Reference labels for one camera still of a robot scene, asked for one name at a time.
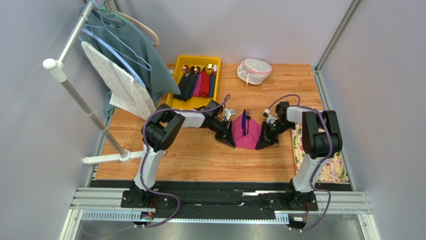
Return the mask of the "pink paper napkin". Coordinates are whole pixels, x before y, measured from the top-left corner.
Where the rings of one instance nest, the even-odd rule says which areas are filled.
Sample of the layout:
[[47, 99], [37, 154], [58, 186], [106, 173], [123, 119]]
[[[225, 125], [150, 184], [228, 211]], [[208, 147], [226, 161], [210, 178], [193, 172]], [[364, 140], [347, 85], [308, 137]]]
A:
[[255, 150], [262, 132], [262, 127], [257, 121], [251, 118], [248, 121], [248, 126], [245, 127], [245, 134], [243, 135], [243, 120], [243, 115], [240, 114], [232, 122], [231, 130], [235, 146], [237, 148]]

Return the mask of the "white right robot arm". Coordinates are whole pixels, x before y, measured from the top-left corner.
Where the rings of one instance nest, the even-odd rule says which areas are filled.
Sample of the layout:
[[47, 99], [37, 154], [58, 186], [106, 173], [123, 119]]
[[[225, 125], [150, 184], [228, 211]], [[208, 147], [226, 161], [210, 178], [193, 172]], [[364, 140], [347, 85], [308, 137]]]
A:
[[279, 142], [278, 136], [296, 125], [302, 127], [301, 143], [305, 152], [301, 166], [290, 181], [289, 192], [302, 194], [314, 191], [316, 179], [329, 158], [343, 148], [338, 116], [334, 110], [317, 110], [290, 105], [281, 101], [275, 106], [276, 119], [262, 123], [256, 150]]

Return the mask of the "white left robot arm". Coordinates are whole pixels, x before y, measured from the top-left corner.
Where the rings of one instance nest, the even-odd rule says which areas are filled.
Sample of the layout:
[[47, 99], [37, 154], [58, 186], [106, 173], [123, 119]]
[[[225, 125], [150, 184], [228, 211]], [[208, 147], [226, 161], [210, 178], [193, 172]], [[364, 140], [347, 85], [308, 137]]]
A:
[[211, 100], [199, 108], [177, 109], [164, 103], [152, 113], [141, 129], [143, 155], [139, 172], [130, 187], [133, 196], [143, 202], [153, 195], [160, 160], [182, 128], [209, 129], [215, 133], [216, 141], [235, 148], [231, 117], [236, 111], [224, 105], [224, 102]]

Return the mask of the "pink rolled napkin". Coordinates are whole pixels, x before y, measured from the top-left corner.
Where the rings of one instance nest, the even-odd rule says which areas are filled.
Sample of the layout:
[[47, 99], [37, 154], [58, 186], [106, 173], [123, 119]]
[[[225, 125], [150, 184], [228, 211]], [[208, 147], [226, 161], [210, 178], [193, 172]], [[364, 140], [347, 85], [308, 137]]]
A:
[[192, 91], [193, 97], [199, 97], [200, 96], [200, 88], [202, 83], [202, 69], [200, 66], [197, 67], [197, 71], [195, 72], [196, 75], [196, 81], [194, 84], [194, 88]]

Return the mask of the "blue rolled napkin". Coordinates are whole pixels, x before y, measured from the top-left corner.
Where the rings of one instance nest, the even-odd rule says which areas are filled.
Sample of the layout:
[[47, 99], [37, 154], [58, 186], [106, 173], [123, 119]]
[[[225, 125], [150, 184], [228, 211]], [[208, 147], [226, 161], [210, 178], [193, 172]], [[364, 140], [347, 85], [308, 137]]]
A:
[[209, 97], [212, 98], [215, 94], [215, 86], [216, 86], [216, 75], [217, 75], [217, 70], [218, 70], [218, 65], [214, 64], [213, 65], [213, 72], [209, 77]]

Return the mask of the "red rolled napkin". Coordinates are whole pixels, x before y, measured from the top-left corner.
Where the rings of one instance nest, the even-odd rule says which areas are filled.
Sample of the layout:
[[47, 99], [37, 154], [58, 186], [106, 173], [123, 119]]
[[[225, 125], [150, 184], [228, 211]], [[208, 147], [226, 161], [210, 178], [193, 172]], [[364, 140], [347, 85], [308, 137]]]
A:
[[201, 83], [199, 88], [199, 96], [208, 98], [210, 96], [210, 75], [213, 73], [213, 64], [209, 63], [201, 71]]

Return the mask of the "black rolled napkin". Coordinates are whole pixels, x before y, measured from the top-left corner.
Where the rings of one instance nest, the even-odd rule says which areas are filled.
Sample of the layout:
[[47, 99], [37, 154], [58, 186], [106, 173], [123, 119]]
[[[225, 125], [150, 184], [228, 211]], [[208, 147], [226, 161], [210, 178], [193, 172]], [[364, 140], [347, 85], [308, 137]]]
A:
[[180, 79], [180, 82], [178, 84], [180, 94], [174, 94], [173, 98], [181, 101], [187, 101], [192, 97], [192, 91], [195, 86], [195, 82], [197, 80], [197, 73], [198, 67], [197, 66], [191, 66], [188, 65], [183, 66], [183, 76]]

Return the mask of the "yellow plastic bin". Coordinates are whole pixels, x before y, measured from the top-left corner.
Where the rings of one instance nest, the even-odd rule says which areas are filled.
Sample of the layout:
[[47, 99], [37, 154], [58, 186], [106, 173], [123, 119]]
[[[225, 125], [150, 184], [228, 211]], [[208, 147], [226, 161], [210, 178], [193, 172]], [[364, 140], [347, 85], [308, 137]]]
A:
[[177, 84], [179, 84], [182, 76], [184, 75], [183, 67], [188, 65], [189, 67], [201, 67], [203, 70], [208, 64], [218, 65], [216, 82], [215, 82], [215, 92], [213, 97], [201, 97], [201, 96], [191, 96], [187, 101], [178, 100], [173, 98], [173, 93], [167, 95], [165, 103], [172, 108], [177, 109], [194, 109], [207, 105], [211, 100], [216, 101], [218, 98], [218, 89], [219, 89], [219, 73], [221, 67], [221, 59], [219, 57], [211, 56], [194, 56], [194, 55], [180, 55], [177, 57], [173, 78]]

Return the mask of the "white mesh laundry bag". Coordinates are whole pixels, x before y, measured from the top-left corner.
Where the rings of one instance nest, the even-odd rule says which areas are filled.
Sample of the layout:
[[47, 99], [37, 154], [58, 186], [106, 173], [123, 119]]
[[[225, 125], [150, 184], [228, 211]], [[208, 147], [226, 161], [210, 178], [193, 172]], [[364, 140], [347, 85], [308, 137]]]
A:
[[263, 60], [245, 58], [237, 67], [237, 76], [246, 85], [260, 85], [272, 73], [272, 66]]

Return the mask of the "floral tray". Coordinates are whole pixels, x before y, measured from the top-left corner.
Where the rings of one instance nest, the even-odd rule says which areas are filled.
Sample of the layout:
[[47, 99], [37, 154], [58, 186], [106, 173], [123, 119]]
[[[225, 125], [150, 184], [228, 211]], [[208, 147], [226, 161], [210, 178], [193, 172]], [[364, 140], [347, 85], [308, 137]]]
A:
[[[294, 156], [294, 168], [297, 173], [301, 167], [305, 152], [302, 146], [302, 126], [300, 124], [295, 125], [295, 129], [291, 130], [292, 149]], [[349, 182], [347, 176], [343, 156], [340, 152], [337, 152], [322, 168], [317, 178], [317, 183], [333, 183], [333, 184], [344, 184]]]

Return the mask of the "white towel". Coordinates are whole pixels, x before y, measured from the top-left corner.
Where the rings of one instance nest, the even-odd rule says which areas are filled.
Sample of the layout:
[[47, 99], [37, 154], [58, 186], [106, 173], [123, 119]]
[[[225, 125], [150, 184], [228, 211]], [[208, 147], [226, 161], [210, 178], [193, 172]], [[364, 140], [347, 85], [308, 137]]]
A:
[[111, 90], [109, 101], [111, 105], [144, 120], [156, 111], [147, 89], [137, 82], [135, 77], [100, 53], [89, 42], [83, 41], [81, 46], [93, 67]]

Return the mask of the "teal shirt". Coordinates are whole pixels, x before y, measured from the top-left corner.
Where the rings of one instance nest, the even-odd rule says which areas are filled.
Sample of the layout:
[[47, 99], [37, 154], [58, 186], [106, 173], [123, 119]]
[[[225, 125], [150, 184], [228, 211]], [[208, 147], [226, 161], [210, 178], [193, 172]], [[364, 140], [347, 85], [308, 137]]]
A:
[[132, 22], [108, 19], [98, 11], [88, 15], [81, 46], [111, 91], [108, 103], [146, 119], [162, 95], [180, 89], [162, 57]]

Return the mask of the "beige hanger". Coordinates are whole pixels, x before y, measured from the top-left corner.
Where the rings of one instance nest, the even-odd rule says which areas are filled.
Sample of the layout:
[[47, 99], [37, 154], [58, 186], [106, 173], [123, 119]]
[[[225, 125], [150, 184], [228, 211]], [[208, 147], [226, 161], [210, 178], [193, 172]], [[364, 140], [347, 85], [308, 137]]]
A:
[[108, 10], [113, 16], [121, 19], [123, 22], [131, 22], [135, 26], [140, 28], [141, 30], [144, 30], [147, 33], [149, 33], [153, 37], [154, 41], [152, 41], [151, 43], [155, 48], [160, 46], [161, 42], [157, 33], [153, 31], [151, 28], [149, 28], [148, 26], [146, 26], [145, 24], [143, 24], [142, 22], [140, 22], [139, 20], [123, 13], [121, 11], [121, 5], [119, 0], [105, 0], [103, 4], [106, 10]]

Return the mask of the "blue hanger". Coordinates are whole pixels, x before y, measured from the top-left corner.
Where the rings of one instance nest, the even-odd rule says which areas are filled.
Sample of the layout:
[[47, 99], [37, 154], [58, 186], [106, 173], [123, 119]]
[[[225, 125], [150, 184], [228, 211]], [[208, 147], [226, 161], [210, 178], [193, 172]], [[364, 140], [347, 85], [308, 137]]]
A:
[[[135, 82], [139, 83], [143, 88], [147, 88], [145, 82], [142, 80], [140, 75], [131, 67], [128, 61], [135, 63], [136, 65], [138, 65], [139, 67], [142, 67], [148, 72], [152, 71], [151, 64], [148, 63], [148, 61], [145, 60], [142, 56], [137, 54], [135, 50], [133, 50], [129, 45], [127, 45], [123, 40], [121, 40], [113, 31], [111, 31], [107, 27], [107, 24], [104, 21], [104, 18], [101, 14], [99, 14], [100, 25], [93, 25], [91, 21], [89, 20], [89, 16], [92, 14], [93, 9], [88, 11], [87, 16], [83, 14], [83, 10], [84, 8], [81, 8], [79, 11], [79, 15], [85, 19], [85, 23], [83, 24], [82, 31], [85, 34], [89, 35], [91, 38], [95, 39], [98, 44], [105, 47], [112, 55], [114, 55], [118, 59], [118, 61], [122, 63], [123, 66], [129, 71], [130, 75], [133, 77]], [[111, 36], [114, 40], [116, 40], [119, 44], [121, 44], [125, 49], [129, 50], [131, 55], [128, 55], [122, 52], [121, 50], [117, 49], [116, 47], [112, 46], [111, 44], [103, 40], [94, 32], [94, 29], [106, 30], [108, 35]]]

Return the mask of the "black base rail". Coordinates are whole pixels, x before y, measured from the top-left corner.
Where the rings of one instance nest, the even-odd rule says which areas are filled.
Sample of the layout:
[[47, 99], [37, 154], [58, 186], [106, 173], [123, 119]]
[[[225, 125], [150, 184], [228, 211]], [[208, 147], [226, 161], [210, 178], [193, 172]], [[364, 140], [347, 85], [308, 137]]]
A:
[[157, 218], [271, 220], [275, 211], [304, 215], [319, 209], [313, 192], [288, 190], [287, 182], [157, 181], [143, 191], [133, 182], [122, 194], [122, 208], [140, 208]]

